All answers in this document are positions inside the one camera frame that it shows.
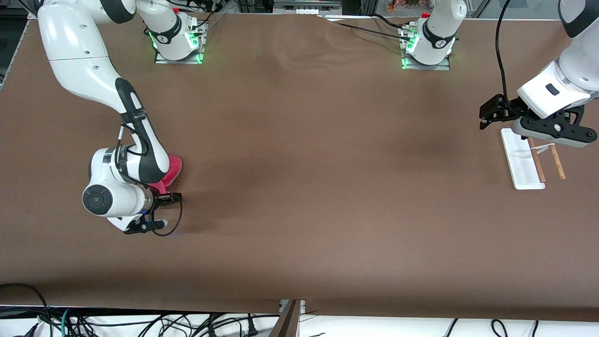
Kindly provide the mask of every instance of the black cable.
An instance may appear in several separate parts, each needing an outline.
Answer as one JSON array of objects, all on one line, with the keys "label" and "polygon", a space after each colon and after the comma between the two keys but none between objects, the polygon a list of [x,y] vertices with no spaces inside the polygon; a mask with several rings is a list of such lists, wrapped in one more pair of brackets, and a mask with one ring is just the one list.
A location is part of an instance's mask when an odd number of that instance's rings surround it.
[{"label": "black cable", "polygon": [[208,318],[206,318],[202,324],[200,324],[198,326],[198,328],[196,329],[196,331],[191,334],[190,337],[196,337],[197,335],[199,335],[200,332],[202,332],[202,330],[204,330],[206,327],[208,327],[209,325],[212,324],[212,322],[214,322],[215,320],[217,320],[218,318],[224,316],[224,314],[210,314],[208,316]]},{"label": "black cable", "polygon": [[189,334],[191,335],[193,333],[193,324],[191,324],[191,321],[189,320],[189,318],[187,317],[187,315],[184,315],[183,318],[185,318],[185,320],[189,324]]},{"label": "black cable", "polygon": [[535,337],[537,334],[537,328],[539,327],[539,320],[536,320],[534,322],[534,326],[533,326],[533,333],[530,335],[531,337]]},{"label": "black cable", "polygon": [[394,34],[389,34],[389,33],[383,33],[383,32],[379,32],[379,31],[373,31],[372,29],[362,28],[362,27],[358,27],[358,26],[352,26],[352,25],[348,25],[346,23],[336,22],[336,24],[341,25],[341,26],[345,26],[345,27],[349,27],[349,28],[359,29],[359,30],[365,31],[365,32],[370,32],[370,33],[374,33],[374,34],[379,34],[379,35],[384,35],[384,36],[399,38],[400,40],[406,40],[407,41],[407,40],[410,39],[409,37],[399,36],[399,35],[394,35]]},{"label": "black cable", "polygon": [[169,329],[169,328],[173,328],[175,330],[179,330],[181,332],[183,332],[185,334],[185,337],[188,337],[187,332],[185,332],[185,330],[179,328],[179,327],[175,327],[174,325],[176,324],[176,322],[178,320],[180,320],[181,318],[183,318],[183,315],[181,315],[181,317],[177,318],[174,321],[169,320],[168,318],[163,318],[161,319],[161,323],[162,323],[162,327],[160,328],[160,331],[158,332],[158,337],[164,337],[164,333]]},{"label": "black cable", "polygon": [[233,2],[238,4],[239,6],[245,6],[248,13],[249,13],[250,7],[256,7],[258,5],[257,2],[254,2],[252,5],[242,4],[242,3],[238,2],[237,0],[233,0]]},{"label": "black cable", "polygon": [[[8,288],[8,287],[21,287],[21,288],[27,288],[27,289],[33,291],[40,298],[41,303],[44,305],[44,310],[46,312],[46,315],[48,316],[48,320],[50,322],[52,322],[52,316],[50,315],[50,311],[48,310],[48,303],[46,303],[46,299],[44,298],[44,296],[42,296],[42,294],[40,293],[39,290],[37,290],[35,287],[33,287],[29,284],[25,284],[25,283],[0,284],[0,289]],[[50,326],[50,337],[52,337],[52,336],[54,336],[54,329],[52,329],[52,326]]]},{"label": "black cable", "polygon": [[455,326],[455,323],[457,323],[457,322],[458,322],[458,319],[454,318],[453,321],[451,322],[451,324],[449,325],[449,329],[447,330],[445,337],[449,337],[449,335],[451,335],[451,331],[453,330],[453,327]]},{"label": "black cable", "polygon": [[247,315],[247,337],[254,337],[258,334],[258,330],[256,330],[256,326],[254,325],[254,320],[252,319],[252,315]]},{"label": "black cable", "polygon": [[164,315],[160,315],[160,316],[156,317],[153,321],[151,321],[148,325],[146,325],[146,327],[144,329],[142,329],[140,331],[140,334],[137,335],[137,337],[144,337],[146,335],[146,333],[148,333],[148,331],[150,331],[150,329],[152,328],[152,326],[154,324],[156,324],[156,322],[158,322],[159,320],[161,320],[162,317],[164,317]]},{"label": "black cable", "polygon": [[[256,316],[252,316],[252,318],[279,317],[279,316],[280,315],[256,315]],[[224,319],[222,321],[214,322],[213,327],[209,328],[206,332],[204,332],[203,334],[199,335],[199,337],[203,337],[203,336],[207,335],[208,333],[213,332],[216,329],[221,328],[223,326],[226,326],[226,325],[238,322],[238,321],[244,321],[244,320],[247,320],[247,319],[248,319],[248,317],[241,317],[241,318],[232,318],[232,317],[230,317],[230,318],[226,318],[226,319]],[[231,321],[227,322],[227,323],[223,323],[223,324],[217,325],[219,323],[222,323],[222,322],[225,322],[225,321],[228,321],[228,320],[231,320]]]},{"label": "black cable", "polygon": [[120,174],[121,174],[123,177],[127,177],[127,179],[129,179],[129,180],[133,181],[134,183],[138,183],[138,184],[140,184],[141,186],[143,186],[143,187],[145,187],[145,188],[150,188],[150,187],[148,186],[148,184],[146,184],[146,183],[142,183],[142,182],[141,182],[141,181],[139,181],[139,180],[133,179],[132,177],[130,177],[130,175],[126,174],[125,172],[123,172],[123,170],[121,170],[121,169],[120,169],[120,166],[118,165],[118,160],[117,160],[117,158],[119,157],[119,155],[120,155],[120,139],[118,139],[118,140],[116,141],[116,146],[115,146],[115,148],[114,148],[114,166],[116,167],[117,171],[119,171],[119,173],[120,173]]},{"label": "black cable", "polygon": [[369,16],[370,16],[370,17],[378,17],[379,19],[383,20],[383,21],[384,21],[384,22],[385,22],[387,25],[389,25],[389,26],[391,26],[391,27],[395,27],[395,28],[401,28],[403,25],[407,25],[408,23],[410,23],[410,22],[408,21],[408,22],[406,22],[406,23],[402,23],[402,24],[400,24],[400,25],[397,25],[397,24],[395,24],[395,23],[393,23],[393,22],[391,22],[391,21],[387,20],[387,18],[386,18],[386,17],[384,17],[384,16],[382,16],[382,15],[380,15],[380,14],[378,14],[378,13],[373,13],[373,14],[371,14],[371,15],[369,15]]},{"label": "black cable", "polygon": [[[177,229],[177,227],[179,226],[179,223],[181,222],[181,218],[183,217],[183,201],[181,199],[177,200],[179,201],[179,219],[177,219],[177,223],[175,224],[175,226],[173,227],[173,229],[171,229],[171,231],[169,231],[168,233],[162,234],[162,233],[158,233],[156,230],[154,230],[154,228],[152,228],[152,226],[150,226],[150,229],[152,229],[152,233],[154,233],[157,236],[169,236],[171,235],[175,229]],[[154,212],[152,212],[152,214],[150,215],[150,222],[154,221]]]},{"label": "black cable", "polygon": [[[497,332],[497,330],[495,330],[495,323],[499,323],[499,324],[501,325],[501,328],[503,329],[504,336],[501,336],[501,335],[500,335],[500,334]],[[493,333],[495,334],[495,336],[497,336],[497,337],[507,337],[507,330],[506,330],[506,326],[505,326],[505,325],[503,325],[503,322],[502,322],[502,321],[500,321],[500,320],[492,320],[492,321],[491,321],[491,329],[493,330]]]},{"label": "black cable", "polygon": [[139,132],[137,132],[135,129],[133,129],[129,125],[123,123],[120,126],[129,130],[132,134],[136,134],[137,137],[139,137],[146,146],[146,151],[144,151],[143,153],[140,153],[140,154],[138,154],[137,152],[130,151],[129,149],[127,149],[127,152],[129,152],[132,155],[136,155],[136,156],[147,156],[148,153],[150,152],[150,145],[149,145],[148,141]]},{"label": "black cable", "polygon": [[210,19],[210,17],[212,16],[212,14],[214,14],[215,12],[210,12],[210,14],[208,14],[208,16],[206,17],[206,19],[202,20],[202,22],[198,23],[197,25],[191,27],[191,29],[196,29],[200,26],[202,26],[203,24],[205,24],[206,22],[208,22],[208,20]]},{"label": "black cable", "polygon": [[113,326],[129,326],[129,325],[149,324],[151,322],[152,321],[144,321],[144,322],[118,323],[118,324],[100,324],[100,323],[90,323],[90,322],[87,322],[87,324],[88,325],[92,325],[92,326],[113,327]]},{"label": "black cable", "polygon": [[497,54],[497,63],[499,64],[499,72],[501,73],[501,86],[503,87],[503,97],[506,100],[507,111],[509,112],[512,111],[512,107],[510,107],[510,100],[507,98],[506,72],[503,69],[501,53],[499,52],[499,30],[501,28],[503,16],[506,13],[506,9],[507,6],[510,4],[510,1],[511,0],[506,0],[506,3],[503,5],[503,8],[501,9],[501,14],[499,14],[499,19],[497,19],[497,29],[495,30],[495,53]]}]

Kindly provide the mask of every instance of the wire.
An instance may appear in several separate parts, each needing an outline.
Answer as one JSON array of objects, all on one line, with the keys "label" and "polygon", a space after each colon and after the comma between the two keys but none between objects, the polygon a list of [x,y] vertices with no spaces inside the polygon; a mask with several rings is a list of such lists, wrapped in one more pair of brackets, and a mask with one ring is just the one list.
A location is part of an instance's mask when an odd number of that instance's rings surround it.
[{"label": "wire", "polygon": [[177,321],[179,321],[179,320],[180,320],[181,318],[183,318],[183,317],[184,317],[184,315],[181,315],[181,317],[177,318],[177,319],[176,319],[176,320],[174,320],[174,321],[171,321],[171,320],[170,320],[170,319],[168,319],[168,318],[163,318],[163,319],[161,319],[162,327],[160,328],[160,332],[158,333],[158,337],[163,337],[163,336],[164,336],[164,333],[165,333],[165,332],[168,330],[168,328],[170,328],[170,327],[172,327],[172,328],[173,328],[173,329],[175,329],[175,330],[179,330],[179,331],[183,332],[183,333],[185,334],[185,337],[188,337],[188,335],[187,335],[187,332],[185,332],[185,330],[183,330],[183,329],[181,329],[181,328],[179,328],[179,327],[175,327],[175,326],[174,326],[175,324],[177,324]]},{"label": "wire", "polygon": [[[495,323],[497,323],[497,322],[499,322],[499,324],[501,325],[501,328],[503,329],[503,333],[504,333],[504,335],[503,335],[503,336],[501,336],[501,335],[500,335],[500,334],[497,332],[497,330],[495,330]],[[492,320],[492,321],[491,321],[491,329],[493,330],[493,333],[495,334],[495,336],[497,336],[497,337],[507,337],[507,330],[506,330],[506,326],[505,326],[505,325],[503,325],[503,322],[502,322],[502,321],[500,321],[500,320]]]},{"label": "wire", "polygon": [[[279,316],[280,315],[256,315],[256,316],[252,316],[252,318],[279,317]],[[208,333],[213,332],[213,331],[215,331],[216,329],[218,329],[220,327],[223,327],[223,326],[235,323],[235,322],[239,322],[239,321],[245,321],[247,319],[248,319],[248,317],[241,317],[241,318],[232,318],[232,317],[230,317],[230,318],[226,318],[226,319],[224,319],[222,321],[214,322],[213,327],[209,328],[206,332],[204,332],[203,334],[199,335],[199,337],[203,337],[203,336],[207,335]]]},{"label": "wire", "polygon": [[499,19],[497,19],[497,29],[495,30],[495,53],[497,54],[497,63],[499,64],[499,72],[501,73],[501,86],[503,87],[503,97],[506,100],[507,111],[511,112],[512,107],[510,107],[510,100],[507,98],[507,84],[506,84],[506,72],[503,69],[503,63],[501,61],[501,53],[499,52],[499,30],[501,29],[501,22],[503,21],[503,16],[506,13],[507,6],[510,4],[511,0],[506,0],[506,3],[503,5],[501,9],[501,14],[499,14]]},{"label": "wire", "polygon": [[113,327],[113,326],[129,326],[129,325],[149,324],[151,322],[152,321],[131,322],[131,323],[117,323],[117,324],[101,324],[101,323],[90,323],[90,322],[87,322],[87,325]]},{"label": "wire", "polygon": [[[177,219],[177,223],[175,224],[175,226],[173,227],[173,229],[171,229],[171,231],[169,231],[168,233],[162,234],[162,233],[158,233],[156,230],[154,230],[154,228],[152,228],[152,226],[150,226],[150,228],[152,229],[152,233],[154,233],[157,236],[169,236],[171,235],[175,229],[177,229],[177,227],[179,226],[179,223],[181,222],[181,218],[183,217],[183,201],[181,199],[177,200],[179,201],[179,219]],[[154,221],[154,212],[152,212],[151,216],[150,216],[150,222]]]},{"label": "wire", "polygon": [[133,181],[134,183],[138,183],[138,184],[140,184],[141,186],[143,186],[145,188],[150,188],[148,186],[148,184],[142,183],[141,181],[138,181],[138,180],[135,180],[135,179],[131,178],[130,175],[128,175],[125,172],[123,172],[123,170],[121,170],[120,166],[118,165],[117,158],[120,155],[120,140],[123,137],[123,132],[122,131],[123,131],[123,125],[121,124],[121,129],[120,129],[120,132],[119,132],[119,137],[118,137],[118,139],[116,141],[116,146],[114,147],[114,166],[116,167],[117,171],[119,171],[119,173],[122,176],[127,177],[129,180]]},{"label": "wire", "polygon": [[535,337],[537,334],[537,328],[539,327],[539,320],[536,320],[534,322],[534,326],[533,326],[533,333],[530,335],[531,337]]},{"label": "wire", "polygon": [[62,319],[60,320],[60,332],[62,333],[62,337],[66,337],[65,323],[66,323],[66,317],[70,310],[71,310],[71,308],[68,308],[67,310],[65,310],[64,314],[62,314]]},{"label": "wire", "polygon": [[[35,287],[33,287],[29,284],[25,284],[25,283],[0,284],[0,289],[8,288],[8,287],[22,287],[22,288],[27,288],[27,289],[33,291],[40,298],[41,303],[44,305],[44,310],[46,312],[46,315],[48,316],[48,320],[52,321],[52,316],[50,315],[50,311],[48,310],[48,303],[46,303],[46,299],[44,298],[44,296],[42,296],[42,294],[40,293],[39,290],[37,290]],[[50,337],[53,337],[53,336],[54,336],[54,329],[52,329],[52,326],[50,326]]]},{"label": "wire", "polygon": [[409,37],[403,37],[403,36],[399,36],[399,35],[394,35],[394,34],[389,34],[389,33],[383,33],[383,32],[379,32],[379,31],[373,31],[371,29],[366,29],[366,28],[362,28],[362,27],[358,27],[358,26],[352,26],[352,25],[348,25],[346,23],[336,22],[336,24],[341,25],[341,26],[345,26],[345,27],[349,27],[349,28],[359,29],[359,30],[365,31],[365,32],[370,32],[370,33],[374,33],[374,34],[379,34],[379,35],[384,35],[384,36],[399,38],[400,40],[409,40],[410,39]]},{"label": "wire", "polygon": [[454,318],[453,321],[451,322],[451,324],[449,325],[449,329],[447,330],[445,337],[449,337],[449,335],[451,335],[451,331],[453,330],[453,327],[455,326],[455,323],[457,323],[457,322],[458,322],[458,319]]},{"label": "wire", "polygon": [[389,26],[391,26],[391,27],[395,27],[395,28],[401,28],[403,25],[407,25],[408,23],[410,23],[410,22],[408,21],[408,22],[406,22],[406,23],[402,23],[402,24],[400,24],[400,25],[397,25],[397,24],[395,24],[395,23],[393,23],[393,22],[391,22],[391,21],[387,20],[387,18],[386,18],[386,17],[384,17],[384,16],[382,16],[382,15],[380,15],[380,14],[378,14],[378,13],[373,13],[373,14],[371,14],[371,15],[369,15],[369,16],[370,16],[370,17],[378,17],[379,19],[383,20],[383,21],[384,21],[384,22],[385,22],[387,25],[389,25]]},{"label": "wire", "polygon": [[148,144],[148,141],[139,132],[137,132],[135,129],[133,129],[129,125],[123,123],[120,126],[128,129],[132,134],[136,134],[137,137],[139,137],[141,139],[141,141],[144,143],[144,145],[146,146],[146,151],[143,153],[140,153],[140,154],[138,154],[137,152],[130,151],[129,149],[127,149],[127,152],[129,152],[132,155],[136,155],[136,156],[147,156],[148,152],[150,152],[150,145]]},{"label": "wire", "polygon": [[214,14],[215,12],[210,12],[210,14],[208,14],[208,16],[206,17],[206,19],[204,19],[202,22],[198,23],[197,25],[191,27],[191,29],[196,29],[198,27],[200,27],[201,25],[205,24],[206,22],[208,22],[208,20],[210,19],[210,17],[212,16],[212,14]]}]

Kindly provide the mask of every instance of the table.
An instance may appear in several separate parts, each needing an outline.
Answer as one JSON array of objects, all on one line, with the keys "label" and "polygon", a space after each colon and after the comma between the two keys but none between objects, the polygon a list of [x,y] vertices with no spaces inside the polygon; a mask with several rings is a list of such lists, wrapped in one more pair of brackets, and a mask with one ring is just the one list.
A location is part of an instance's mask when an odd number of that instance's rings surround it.
[{"label": "table", "polygon": [[[88,161],[114,146],[119,117],[59,86],[31,21],[0,92],[0,282],[51,305],[599,317],[599,145],[560,146],[568,179],[547,169],[545,190],[513,189],[507,124],[478,130],[501,89],[495,22],[463,23],[451,71],[402,70],[397,40],[315,16],[227,15],[196,66],[153,64],[142,30],[101,27],[183,158],[179,229],[125,236],[83,208]],[[568,43],[559,22],[505,22],[510,97]],[[587,111],[599,128],[597,101]]]}]

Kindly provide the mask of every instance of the green led light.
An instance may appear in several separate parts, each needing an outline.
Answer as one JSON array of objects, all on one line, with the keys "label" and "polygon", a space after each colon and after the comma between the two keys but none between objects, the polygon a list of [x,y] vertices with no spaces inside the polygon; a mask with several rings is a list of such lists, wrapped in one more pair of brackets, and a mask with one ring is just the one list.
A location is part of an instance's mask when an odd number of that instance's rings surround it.
[{"label": "green led light", "polygon": [[150,35],[150,39],[152,40],[152,46],[154,47],[154,49],[158,50],[158,47],[156,46],[156,41],[154,40],[152,33],[149,33],[149,35]]}]

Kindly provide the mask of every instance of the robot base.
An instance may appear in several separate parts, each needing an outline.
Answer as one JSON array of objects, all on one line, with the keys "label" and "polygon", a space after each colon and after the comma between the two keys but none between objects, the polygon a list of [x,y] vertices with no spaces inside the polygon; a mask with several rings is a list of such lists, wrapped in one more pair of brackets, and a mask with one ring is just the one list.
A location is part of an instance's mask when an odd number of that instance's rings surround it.
[{"label": "robot base", "polygon": [[401,68],[402,69],[417,69],[417,70],[450,70],[449,68],[449,57],[445,56],[443,61],[435,65],[422,64],[414,58],[414,56],[408,54],[406,49],[411,47],[411,44],[418,39],[418,29],[416,22],[412,21],[409,25],[404,25],[403,28],[398,28],[397,32],[400,36],[409,37],[410,41],[400,40],[401,49]]},{"label": "robot base", "polygon": [[197,43],[199,47],[194,50],[188,57],[181,60],[169,60],[165,59],[158,51],[154,57],[154,63],[156,64],[202,64],[204,62],[204,49],[206,47],[206,37],[208,33],[208,22],[197,28],[197,37],[192,37],[190,40],[192,43]]}]

